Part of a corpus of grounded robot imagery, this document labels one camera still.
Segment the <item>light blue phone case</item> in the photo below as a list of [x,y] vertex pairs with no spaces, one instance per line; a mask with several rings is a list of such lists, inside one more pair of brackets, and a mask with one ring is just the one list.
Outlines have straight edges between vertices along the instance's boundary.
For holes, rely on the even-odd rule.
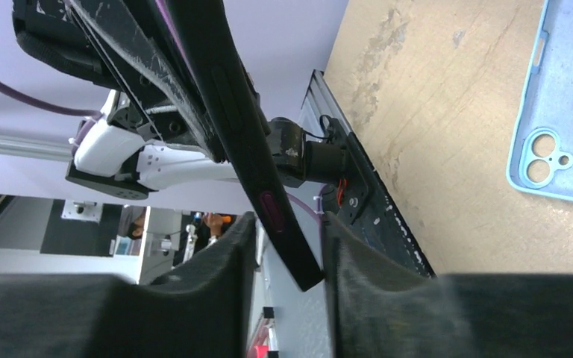
[[573,1],[545,1],[513,129],[506,178],[573,201]]

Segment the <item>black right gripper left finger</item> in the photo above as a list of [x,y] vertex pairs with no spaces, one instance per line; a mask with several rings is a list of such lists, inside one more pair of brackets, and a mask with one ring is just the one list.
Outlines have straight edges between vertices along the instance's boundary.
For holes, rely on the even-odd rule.
[[0,274],[0,357],[243,357],[254,214],[137,285],[108,274]]

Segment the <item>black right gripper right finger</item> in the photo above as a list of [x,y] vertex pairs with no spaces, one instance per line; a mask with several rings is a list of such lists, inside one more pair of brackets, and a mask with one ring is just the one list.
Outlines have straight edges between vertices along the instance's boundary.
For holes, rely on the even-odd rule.
[[573,274],[426,278],[323,225],[335,357],[573,357]]

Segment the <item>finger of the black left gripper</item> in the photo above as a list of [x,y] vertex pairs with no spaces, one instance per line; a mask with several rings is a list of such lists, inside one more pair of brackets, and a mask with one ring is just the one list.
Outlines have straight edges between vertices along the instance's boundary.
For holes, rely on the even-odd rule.
[[152,1],[70,1],[69,17],[84,32],[102,63],[137,112],[120,126],[172,148],[226,161],[195,84],[174,66]]

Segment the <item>black smartphone with purple edge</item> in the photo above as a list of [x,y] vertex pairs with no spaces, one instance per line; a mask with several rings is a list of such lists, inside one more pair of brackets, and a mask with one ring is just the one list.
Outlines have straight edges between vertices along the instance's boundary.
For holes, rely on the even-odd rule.
[[154,5],[270,241],[299,289],[306,292],[324,275],[278,176],[223,3],[156,1]]

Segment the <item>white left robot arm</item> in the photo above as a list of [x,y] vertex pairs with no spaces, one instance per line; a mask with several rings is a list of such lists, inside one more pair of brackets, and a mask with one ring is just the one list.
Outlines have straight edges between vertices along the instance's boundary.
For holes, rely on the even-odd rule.
[[335,184],[334,134],[268,120],[221,1],[69,1],[127,103],[75,138],[69,179],[138,200],[188,181],[237,179],[252,201],[306,181]]

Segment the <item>aluminium frame rail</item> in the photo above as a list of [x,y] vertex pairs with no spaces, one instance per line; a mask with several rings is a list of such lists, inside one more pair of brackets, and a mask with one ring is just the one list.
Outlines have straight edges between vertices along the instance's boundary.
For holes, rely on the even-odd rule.
[[5,135],[0,135],[0,154],[60,162],[69,162],[72,158],[68,144]]

